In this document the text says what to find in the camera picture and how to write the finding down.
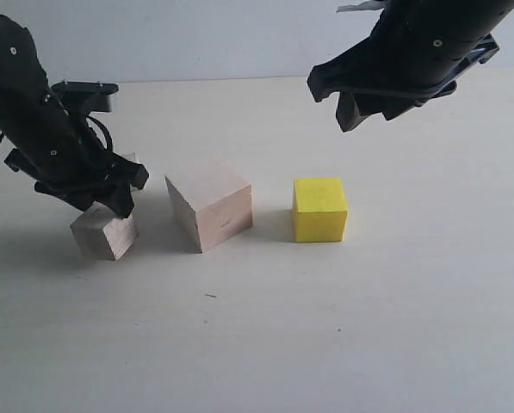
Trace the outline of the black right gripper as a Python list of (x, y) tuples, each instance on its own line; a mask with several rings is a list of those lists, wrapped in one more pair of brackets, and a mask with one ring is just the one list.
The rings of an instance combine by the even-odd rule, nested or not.
[(392, 1), (365, 40), (312, 68), (307, 87), (315, 102), (340, 92), (343, 133), (374, 114), (394, 119), (427, 103), (513, 9), (512, 1)]

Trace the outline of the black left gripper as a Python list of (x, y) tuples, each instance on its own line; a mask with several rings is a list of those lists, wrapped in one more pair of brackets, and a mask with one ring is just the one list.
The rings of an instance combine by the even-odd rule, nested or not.
[(4, 163), (31, 177), (40, 194), (80, 211), (103, 205), (125, 219), (134, 207), (131, 188), (143, 189), (149, 172), (103, 146), (89, 120), (110, 137), (99, 120), (82, 112), (42, 102), (5, 105), (4, 136), (14, 149)]

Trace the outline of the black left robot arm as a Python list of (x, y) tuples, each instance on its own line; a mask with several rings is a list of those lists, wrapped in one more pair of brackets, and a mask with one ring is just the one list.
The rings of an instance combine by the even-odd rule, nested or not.
[(127, 218), (132, 188), (149, 173), (115, 153), (111, 134), (94, 113), (108, 113), (115, 83), (49, 84), (29, 30), (0, 14), (0, 132), (14, 146), (5, 164), (34, 180), (40, 194), (80, 211), (94, 203)]

